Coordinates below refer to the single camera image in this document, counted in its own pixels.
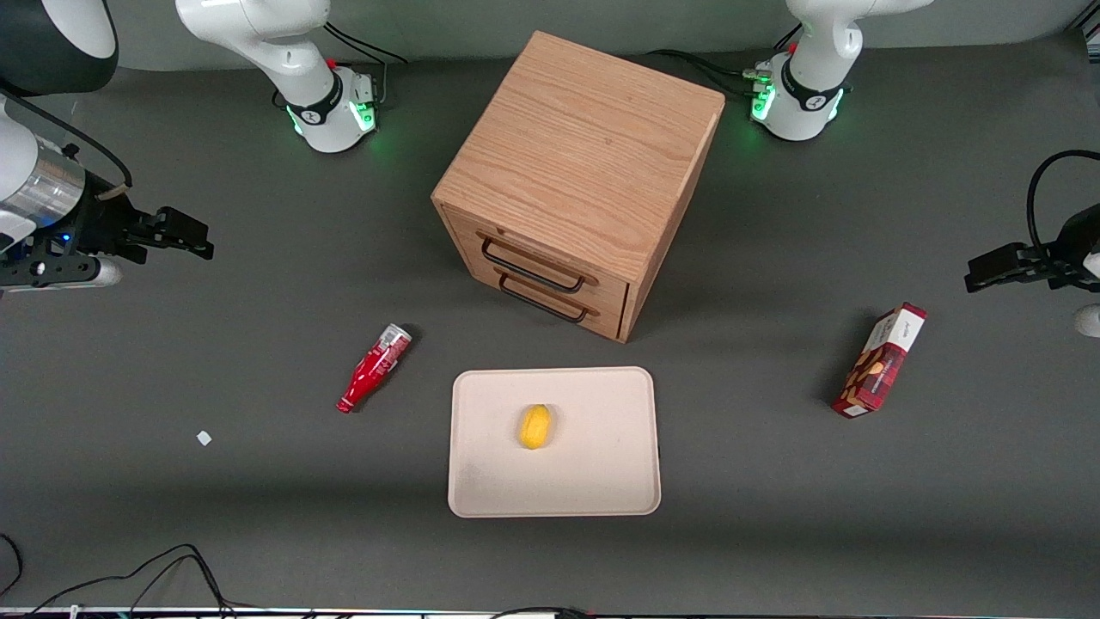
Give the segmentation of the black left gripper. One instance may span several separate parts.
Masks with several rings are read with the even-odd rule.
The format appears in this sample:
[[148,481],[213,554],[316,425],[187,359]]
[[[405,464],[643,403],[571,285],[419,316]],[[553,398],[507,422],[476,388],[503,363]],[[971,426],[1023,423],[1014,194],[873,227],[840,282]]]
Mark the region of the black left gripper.
[[1025,243],[1007,243],[968,262],[965,275],[967,292],[981,292],[996,285],[1027,285],[1048,281],[1049,289],[1077,287],[1099,291],[1097,244],[1099,243],[1099,205],[1071,215],[1052,242],[1040,242],[1040,267],[1034,266],[1035,250]]

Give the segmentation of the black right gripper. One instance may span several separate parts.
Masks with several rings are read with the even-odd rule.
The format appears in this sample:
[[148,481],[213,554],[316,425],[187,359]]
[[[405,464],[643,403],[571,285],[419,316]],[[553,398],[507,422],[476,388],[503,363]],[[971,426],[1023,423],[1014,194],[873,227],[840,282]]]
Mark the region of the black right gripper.
[[118,259],[148,262],[148,248],[177,248],[205,261],[213,258],[209,228],[172,207],[154,218],[127,197],[90,199],[51,226],[38,228],[3,250],[4,291],[91,289],[122,279]]

